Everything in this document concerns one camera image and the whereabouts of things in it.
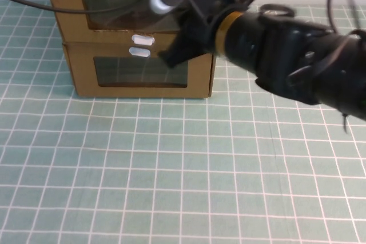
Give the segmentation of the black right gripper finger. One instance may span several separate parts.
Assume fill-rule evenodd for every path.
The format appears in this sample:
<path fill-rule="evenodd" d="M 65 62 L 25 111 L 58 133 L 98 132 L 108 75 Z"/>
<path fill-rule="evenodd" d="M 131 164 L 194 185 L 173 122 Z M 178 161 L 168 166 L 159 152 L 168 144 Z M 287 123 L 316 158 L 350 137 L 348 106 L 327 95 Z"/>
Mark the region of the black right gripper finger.
<path fill-rule="evenodd" d="M 166 50 L 158 52 L 158 57 L 169 67 L 187 62 L 209 52 L 211 31 L 203 28 L 184 28 Z"/>

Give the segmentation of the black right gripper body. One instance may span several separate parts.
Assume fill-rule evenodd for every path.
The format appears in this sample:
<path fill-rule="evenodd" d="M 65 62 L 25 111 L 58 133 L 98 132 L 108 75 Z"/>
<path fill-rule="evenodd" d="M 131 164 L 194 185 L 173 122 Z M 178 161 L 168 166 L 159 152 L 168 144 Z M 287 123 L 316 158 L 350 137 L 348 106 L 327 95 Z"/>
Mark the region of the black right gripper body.
<path fill-rule="evenodd" d="M 203 28 L 211 31 L 209 52 L 216 52 L 216 44 L 224 32 L 225 18 L 232 13 L 240 15 L 248 10 L 254 0 L 186 0 L 184 13 L 179 19 L 181 30 L 184 28 Z"/>

